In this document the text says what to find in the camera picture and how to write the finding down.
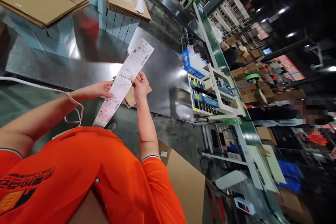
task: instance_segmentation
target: cable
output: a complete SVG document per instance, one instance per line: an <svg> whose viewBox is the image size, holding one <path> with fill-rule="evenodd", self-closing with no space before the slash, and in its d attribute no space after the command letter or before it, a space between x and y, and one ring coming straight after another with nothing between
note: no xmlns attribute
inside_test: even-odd
<svg viewBox="0 0 336 224"><path fill-rule="evenodd" d="M16 78L12 78L12 77L0 77L0 81L14 81L14 82L18 82L18 83L22 83L22 84L26 84L28 86L33 86L35 88L40 88L40 89L45 89L45 90L49 90L49 91L54 91L54 92L58 92L58 93L62 93L64 94L65 96L68 97L68 99L75 105L77 106L80 106L82 108L82 111L81 111L81 114L79 114L79 111L78 109L75 108L75 110L77 111L77 114L78 114L78 118L79 118L79 121L68 121L67 120L67 117L64 117L64 120L67 122L67 123L79 123L79 125L77 127L79 127L82 123L82 119L83 119L83 112L84 112L84 106L82 104L80 104L79 102L77 102L75 99L73 99L71 97L71 95L69 93L66 93L62 90L58 90L58 89L52 89L52 88L49 88L49 87L44 87L44 86L40 86L40 85L37 85L37 84L34 84L34 83L30 83L30 82L27 82L27 81L23 81L23 80L20 80L20 79L16 79Z"/></svg>

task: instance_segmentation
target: stainless steel table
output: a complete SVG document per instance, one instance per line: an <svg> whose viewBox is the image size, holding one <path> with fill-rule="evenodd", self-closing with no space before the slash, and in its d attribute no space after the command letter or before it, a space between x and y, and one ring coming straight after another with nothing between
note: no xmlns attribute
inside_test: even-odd
<svg viewBox="0 0 336 224"><path fill-rule="evenodd" d="M180 55L140 27L130 45L98 29L99 14L93 6L73 16L77 47L70 58L30 48L21 36L1 58L0 69L59 88L75 90L111 80L122 63L144 38L154 52L143 67L153 91L148 94L151 112L193 122L187 72Z"/></svg>

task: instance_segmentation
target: warehouse ceiling light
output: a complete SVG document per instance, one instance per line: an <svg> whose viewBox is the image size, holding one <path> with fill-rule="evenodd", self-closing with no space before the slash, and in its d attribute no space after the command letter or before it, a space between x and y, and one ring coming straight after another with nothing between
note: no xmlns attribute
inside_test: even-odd
<svg viewBox="0 0 336 224"><path fill-rule="evenodd" d="M329 67L328 71L335 72L336 71L336 66Z"/></svg>

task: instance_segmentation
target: orange shirt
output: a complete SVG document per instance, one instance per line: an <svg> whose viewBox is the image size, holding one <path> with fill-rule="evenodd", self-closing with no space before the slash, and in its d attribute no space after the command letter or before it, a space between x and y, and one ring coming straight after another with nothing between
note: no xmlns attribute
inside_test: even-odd
<svg viewBox="0 0 336 224"><path fill-rule="evenodd" d="M73 129L26 159L0 149L0 223L66 223L91 186L111 223L186 223L161 160L140 163L105 129Z"/></svg>

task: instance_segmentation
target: worker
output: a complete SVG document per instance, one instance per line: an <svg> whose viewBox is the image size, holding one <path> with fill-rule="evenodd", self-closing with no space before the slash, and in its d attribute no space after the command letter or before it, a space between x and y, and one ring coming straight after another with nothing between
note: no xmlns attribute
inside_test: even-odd
<svg viewBox="0 0 336 224"><path fill-rule="evenodd" d="M112 132L78 127L28 156L34 142L75 108L60 97L0 128L0 223L186 223L160 160L147 103L148 80L132 77L140 159ZM78 102L109 93L100 82L70 95Z"/></svg>
<svg viewBox="0 0 336 224"><path fill-rule="evenodd" d="M325 125L334 119L324 106L315 101L294 100L283 106L249 108L255 126L304 126Z"/></svg>

